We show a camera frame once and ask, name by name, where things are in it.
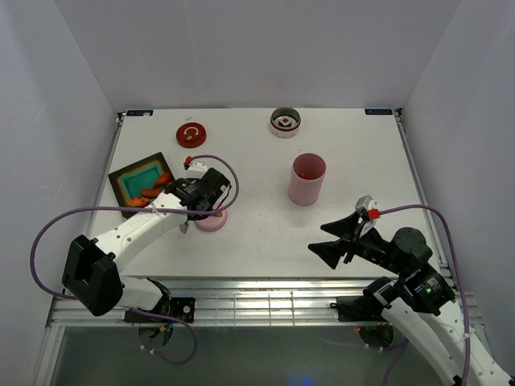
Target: white table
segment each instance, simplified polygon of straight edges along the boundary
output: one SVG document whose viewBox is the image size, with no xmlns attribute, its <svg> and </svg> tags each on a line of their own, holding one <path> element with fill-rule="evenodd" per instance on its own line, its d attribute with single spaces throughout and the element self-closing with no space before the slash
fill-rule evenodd
<svg viewBox="0 0 515 386">
<path fill-rule="evenodd" d="M 125 117 L 109 172 L 163 152 L 175 177 L 183 175 L 188 155 L 215 154 L 229 162 L 241 182 L 238 201 L 219 231 L 205 233 L 194 224 L 186 235 L 173 229 L 136 257 L 124 274 L 136 277 L 204 278 L 350 278 L 392 276 L 359 257 L 332 270 L 307 249 L 309 243 L 334 240 L 321 224 L 351 214 L 356 201 L 370 194 L 382 209 L 419 203 L 414 177 L 394 116 L 367 116 L 363 109 L 299 109 L 300 132 L 289 139 L 269 129 L 273 109 L 163 109 L 151 117 Z M 186 122 L 208 131 L 199 148 L 184 149 L 175 140 Z M 319 201 L 298 207 L 287 196 L 291 163 L 302 153 L 316 153 L 328 171 Z M 209 166 L 229 176 L 216 161 Z M 116 206 L 105 183 L 100 205 Z M 122 222 L 116 212 L 99 212 L 90 236 Z M 377 230 L 390 240 L 401 227 L 419 229 L 430 247 L 422 211 L 384 216 Z M 435 257 L 431 264 L 438 268 Z"/>
</svg>

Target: metal tin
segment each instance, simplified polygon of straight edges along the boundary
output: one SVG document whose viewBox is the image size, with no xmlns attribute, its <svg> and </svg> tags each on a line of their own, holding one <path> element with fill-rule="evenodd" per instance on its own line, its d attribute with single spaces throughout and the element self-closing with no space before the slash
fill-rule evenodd
<svg viewBox="0 0 515 386">
<path fill-rule="evenodd" d="M 280 138 L 291 138 L 299 132 L 300 114 L 291 107 L 275 109 L 270 117 L 270 129 Z"/>
</svg>

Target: orange object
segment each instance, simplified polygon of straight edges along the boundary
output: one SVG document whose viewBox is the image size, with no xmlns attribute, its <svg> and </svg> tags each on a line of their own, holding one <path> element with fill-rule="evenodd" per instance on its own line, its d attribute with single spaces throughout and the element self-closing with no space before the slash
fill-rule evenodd
<svg viewBox="0 0 515 386">
<path fill-rule="evenodd" d="M 146 207 L 149 204 L 150 200 L 147 197 L 134 197 L 127 200 L 128 207 Z"/>
<path fill-rule="evenodd" d="M 153 188 L 156 187 L 165 187 L 169 183 L 171 183 L 172 177 L 170 173 L 163 173 L 159 176 L 158 180 L 155 182 Z"/>
<path fill-rule="evenodd" d="M 149 187 L 144 187 L 142 189 L 142 196 L 147 197 L 148 199 L 155 199 L 158 195 L 161 194 L 163 189 L 150 189 Z"/>
</svg>

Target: pink cup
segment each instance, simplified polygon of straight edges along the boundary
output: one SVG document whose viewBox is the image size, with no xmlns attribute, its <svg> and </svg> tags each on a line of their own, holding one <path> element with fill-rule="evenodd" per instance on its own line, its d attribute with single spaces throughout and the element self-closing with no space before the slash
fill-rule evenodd
<svg viewBox="0 0 515 386">
<path fill-rule="evenodd" d="M 288 195 L 293 203 L 308 207 L 319 199 L 323 178 L 325 177 L 325 161 L 312 153 L 300 154 L 291 167 L 290 187 Z"/>
</svg>

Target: cable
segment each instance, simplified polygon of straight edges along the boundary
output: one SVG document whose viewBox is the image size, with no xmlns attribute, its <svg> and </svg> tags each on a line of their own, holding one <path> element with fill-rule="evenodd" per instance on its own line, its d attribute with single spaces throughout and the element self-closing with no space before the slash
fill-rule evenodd
<svg viewBox="0 0 515 386">
<path fill-rule="evenodd" d="M 129 309 L 129 311 L 133 312 L 135 314 L 142 315 L 142 316 L 147 316 L 149 318 L 155 318 L 155 316 L 156 316 L 156 314 L 152 314 L 150 312 L 139 310 L 137 308 L 131 308 L 131 309 Z M 170 362 L 170 363 L 173 363 L 173 364 L 186 364 L 186 363 L 188 363 L 196 355 L 196 350 L 197 350 L 197 347 L 199 345 L 199 337 L 197 336 L 195 330 L 193 329 L 192 326 L 190 326 L 188 323 L 186 323 L 185 321 L 183 321 L 181 319 L 177 319 L 177 318 L 174 318 L 172 316 L 164 316 L 164 315 L 157 315 L 157 316 L 159 316 L 161 319 L 167 320 L 169 322 L 182 324 L 183 326 L 185 326 L 189 330 L 189 332 L 192 334 L 192 338 L 193 338 L 193 349 L 192 349 L 192 352 L 185 359 L 174 359 L 174 358 L 171 358 L 170 356 L 168 356 L 166 354 L 163 354 L 161 351 L 154 350 L 152 347 L 148 347 L 148 346 L 143 345 L 143 348 L 148 350 L 151 354 L 156 354 L 157 356 L 160 356 L 161 358 L 165 359 L 167 362 Z"/>
<path fill-rule="evenodd" d="M 215 215 L 219 211 L 224 211 L 224 210 L 228 209 L 229 207 L 231 207 L 234 204 L 234 202 L 236 201 L 238 195 L 240 194 L 240 182 L 238 180 L 238 177 L 237 177 L 236 172 L 234 171 L 234 169 L 224 159 L 222 159 L 220 157 L 217 157 L 216 155 L 210 155 L 210 154 L 196 155 L 195 157 L 192 157 L 191 160 L 198 159 L 198 158 L 212 158 L 212 159 L 216 159 L 217 161 L 223 163 L 225 165 L 225 167 L 227 167 L 227 169 L 229 169 L 229 172 L 231 173 L 231 175 L 233 175 L 234 185 L 236 187 L 236 190 L 234 191 L 233 198 L 229 201 L 229 203 L 227 203 L 227 205 L 225 205 L 224 207 L 219 207 L 219 208 L 217 208 L 216 210 L 213 210 L 213 211 L 189 211 L 189 210 L 183 210 L 183 209 L 166 209 L 166 208 L 161 208 L 159 210 L 156 210 L 155 208 L 152 208 L 152 207 L 79 207 L 79 208 L 76 208 L 76 209 L 72 209 L 71 211 L 66 211 L 65 213 L 61 213 L 57 217 L 55 217 L 52 220 L 48 221 L 48 223 L 41 228 L 41 230 L 36 235 L 34 241 L 32 242 L 29 264 L 30 264 L 30 267 L 31 267 L 32 279 L 34 279 L 35 284 L 40 289 L 42 289 L 43 291 L 45 291 L 46 293 L 48 293 L 48 294 L 50 294 L 52 296 L 55 296 L 56 298 L 76 299 L 75 296 L 67 295 L 67 294 L 62 294 L 60 292 L 57 292 L 57 291 L 54 291 L 53 289 L 48 288 L 46 285 L 43 284 L 41 279 L 39 279 L 38 273 L 37 273 L 37 271 L 35 269 L 35 252 L 36 252 L 36 249 L 38 248 L 38 244 L 41 241 L 41 238 L 43 237 L 45 232 L 53 224 L 55 224 L 59 220 L 62 220 L 65 217 L 74 215 L 76 213 L 85 212 L 85 211 L 131 211 L 131 212 L 145 212 L 145 213 L 155 213 L 155 212 L 158 212 L 158 213 L 176 213 L 176 214 L 180 214 L 180 215 L 203 215 L 203 216 L 210 216 L 210 215 Z M 153 351 L 152 349 L 150 349 L 150 352 L 155 353 L 156 355 L 160 356 L 161 358 L 167 360 L 168 362 L 174 363 L 174 364 L 185 364 L 185 363 L 189 362 L 193 358 L 193 356 L 196 353 L 196 348 L 197 348 L 197 337 L 196 337 L 195 331 L 193 330 L 193 328 L 189 324 L 187 324 L 186 322 L 183 322 L 180 319 L 172 318 L 171 316 L 152 314 L 150 312 L 146 312 L 146 311 L 142 311 L 142 310 L 137 310 L 137 309 L 134 309 L 134 308 L 132 308 L 130 310 L 132 312 L 134 312 L 135 314 L 145 315 L 145 316 L 148 316 L 148 317 L 151 317 L 151 318 L 161 318 L 161 319 L 166 319 L 166 320 L 168 320 L 170 322 L 180 323 L 180 324 L 184 325 L 192 334 L 193 341 L 194 341 L 194 348 L 193 348 L 192 353 L 184 360 L 179 360 L 178 361 L 176 359 L 170 358 L 169 356 L 167 356 L 167 355 L 165 355 L 165 354 L 163 354 L 161 352 Z"/>
<path fill-rule="evenodd" d="M 371 348 L 371 349 L 377 350 L 377 351 L 393 351 L 393 350 L 397 350 L 398 348 L 402 348 L 405 344 L 405 341 L 402 341 L 400 343 L 397 343 L 397 344 L 394 344 L 394 345 L 388 346 L 388 347 L 383 347 L 383 349 L 381 349 L 380 347 L 377 347 L 377 346 L 367 346 L 367 345 L 357 344 L 357 343 L 336 342 L 334 340 L 329 340 L 329 339 L 325 339 L 325 338 L 320 338 L 320 340 L 326 344 L 331 344 L 332 346 Z"/>
<path fill-rule="evenodd" d="M 452 241 L 451 230 L 449 229 L 449 225 L 447 224 L 447 221 L 445 220 L 445 218 L 443 217 L 443 214 L 438 209 L 430 207 L 429 205 L 422 205 L 420 203 L 415 203 L 412 205 L 405 205 L 402 207 L 392 207 L 391 209 L 379 211 L 379 214 L 380 215 L 388 215 L 389 213 L 395 213 L 396 211 L 405 211 L 406 209 L 415 209 L 415 208 L 426 209 L 428 211 L 432 211 L 433 213 L 435 213 L 440 218 L 440 221 L 442 221 L 443 228 L 445 229 L 445 234 L 447 236 L 447 241 L 449 243 L 449 249 L 451 250 L 452 262 L 453 262 L 454 268 L 455 268 L 456 282 L 457 282 L 456 284 L 458 285 L 459 295 L 461 297 L 461 302 L 463 304 L 463 326 L 465 329 L 465 364 L 463 366 L 463 377 L 461 379 L 461 384 L 462 384 L 462 386 L 466 386 L 467 378 L 468 378 L 468 370 L 470 369 L 470 354 L 471 354 L 470 324 L 469 324 L 469 317 L 468 317 L 467 297 L 465 296 L 465 290 L 461 284 L 461 276 L 459 274 L 458 258 L 456 257 L 456 250 L 454 247 L 454 242 Z"/>
<path fill-rule="evenodd" d="M 408 343 L 409 343 L 408 339 L 404 339 L 404 342 L 401 343 L 401 350 L 397 353 L 397 355 L 395 355 L 395 358 L 393 358 L 392 363 L 390 363 L 388 368 L 386 369 L 385 376 L 383 377 L 382 386 L 388 385 L 389 375 L 392 372 L 393 368 L 395 367 L 395 364 L 397 363 L 397 361 L 399 361 L 399 359 L 401 358 L 402 353 L 404 352 L 406 347 L 408 347 Z"/>
<path fill-rule="evenodd" d="M 227 189 L 227 194 L 225 195 L 225 197 L 220 201 L 220 203 L 216 207 L 217 210 L 219 207 L 221 207 L 224 204 L 225 200 L 229 197 L 230 193 L 231 193 L 231 184 L 229 184 L 229 189 Z"/>
</svg>

